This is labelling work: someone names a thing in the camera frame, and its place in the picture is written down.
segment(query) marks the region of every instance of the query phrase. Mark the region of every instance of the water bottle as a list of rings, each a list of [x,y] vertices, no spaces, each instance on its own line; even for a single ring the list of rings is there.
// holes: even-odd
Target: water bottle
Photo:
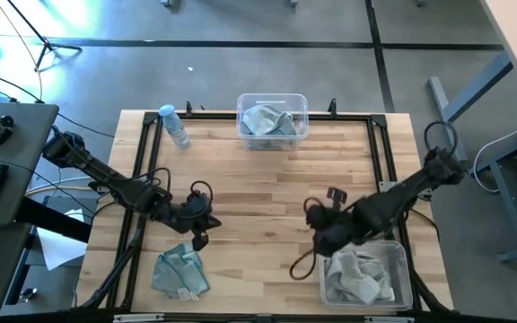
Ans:
[[[167,132],[171,135],[172,142],[179,149],[187,149],[190,146],[190,142],[182,121],[175,113],[175,107],[171,104],[165,104],[159,109],[159,115],[162,117],[162,123],[165,125]]]

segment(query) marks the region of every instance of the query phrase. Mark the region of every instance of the bottle cap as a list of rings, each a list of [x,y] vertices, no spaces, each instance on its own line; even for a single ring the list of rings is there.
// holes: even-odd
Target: bottle cap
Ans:
[[[167,117],[175,112],[175,106],[172,104],[165,104],[159,109],[159,116]]]

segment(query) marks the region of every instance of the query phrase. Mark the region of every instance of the concrete floor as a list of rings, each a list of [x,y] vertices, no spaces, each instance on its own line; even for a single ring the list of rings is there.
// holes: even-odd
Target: concrete floor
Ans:
[[[13,13],[6,4],[4,8]],[[301,0],[295,11],[284,0],[183,0],[180,9],[173,11],[158,0],[24,0],[20,8],[41,32],[57,37],[372,41],[364,0]],[[412,0],[374,0],[374,8],[382,42],[499,43],[477,1],[428,0],[425,8],[418,9]],[[17,16],[12,19],[23,26]],[[0,34],[13,35],[8,26],[0,13]],[[20,31],[31,35],[25,26]],[[39,47],[31,50],[38,55]],[[206,109],[234,109],[244,92],[299,92],[312,110],[325,110],[332,98],[337,98],[340,111],[385,110],[372,49],[86,47],[75,57],[70,57],[69,50],[57,53],[61,57],[54,53],[44,59],[43,66],[51,67],[41,73],[43,100],[107,133],[114,133],[121,109],[156,109],[165,103],[183,107],[186,100]],[[425,152],[424,127],[438,118],[426,79],[440,76],[451,98],[497,54],[384,50],[394,108],[412,117],[420,153]],[[0,75],[39,95],[30,60],[18,39],[0,37]],[[31,101],[1,83],[0,90]],[[109,138],[60,118],[57,125],[83,135],[100,159],[109,158]],[[472,158],[485,143],[515,130],[515,71],[455,126]],[[45,161],[38,171],[58,179],[57,169]],[[62,175],[81,173],[64,170]],[[464,180],[457,187],[436,191],[432,207],[455,308],[467,314],[517,319],[517,264],[500,265],[495,256],[517,247],[499,196]],[[65,284],[61,290],[68,307],[71,288]]]

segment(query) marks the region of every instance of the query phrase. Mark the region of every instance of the clear plastic container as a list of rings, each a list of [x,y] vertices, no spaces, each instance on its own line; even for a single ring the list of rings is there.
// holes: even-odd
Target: clear plastic container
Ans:
[[[364,243],[362,246],[353,246],[355,251],[365,251],[382,262],[384,270],[390,276],[394,300],[377,300],[372,304],[362,301],[329,300],[326,294],[326,264],[330,258],[317,256],[320,270],[320,297],[324,305],[337,309],[352,310],[408,310],[412,307],[412,289],[406,251],[401,244],[393,240],[378,240]]]
[[[244,113],[258,105],[270,105],[288,112],[292,116],[295,135],[247,135],[241,131]],[[297,150],[309,130],[309,110],[306,98],[301,94],[260,94],[245,93],[237,102],[237,134],[248,150]]]

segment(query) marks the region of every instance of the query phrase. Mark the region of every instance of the black floor stripe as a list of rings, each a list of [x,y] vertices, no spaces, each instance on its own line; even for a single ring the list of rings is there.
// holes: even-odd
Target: black floor stripe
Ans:
[[[385,49],[415,50],[504,50],[504,46],[496,44],[403,44],[382,43]]]
[[[0,35],[0,39],[15,39],[14,35]],[[40,45],[37,37],[23,37],[28,44]],[[140,40],[140,39],[80,39],[48,38],[50,42],[81,47],[114,48],[375,48],[373,42],[356,41],[246,41],[246,40]],[[380,43],[385,49],[417,50],[502,50],[497,44],[423,44]]]
[[[37,37],[23,37],[29,44],[38,45]],[[236,41],[236,40],[114,40],[114,39],[73,39],[48,38],[50,43],[79,47],[100,48],[366,48],[370,42],[331,42],[331,41]]]
[[[374,58],[376,59],[376,68],[378,69],[378,80],[381,85],[382,100],[384,101],[384,110],[387,113],[394,113],[394,102],[392,101],[392,92],[388,82],[388,74],[386,72],[386,64],[384,63],[384,53],[382,52],[381,34],[378,31],[378,23],[372,0],[365,0],[366,14],[370,24],[370,34],[374,45]]]

